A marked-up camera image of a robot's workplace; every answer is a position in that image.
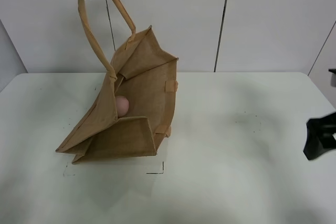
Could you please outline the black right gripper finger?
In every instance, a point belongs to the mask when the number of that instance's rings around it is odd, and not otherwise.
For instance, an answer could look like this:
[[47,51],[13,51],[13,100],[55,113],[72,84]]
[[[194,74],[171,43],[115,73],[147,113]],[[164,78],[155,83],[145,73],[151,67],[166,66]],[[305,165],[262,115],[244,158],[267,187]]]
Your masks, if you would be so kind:
[[309,161],[335,150],[335,112],[306,122],[307,140],[303,153]]

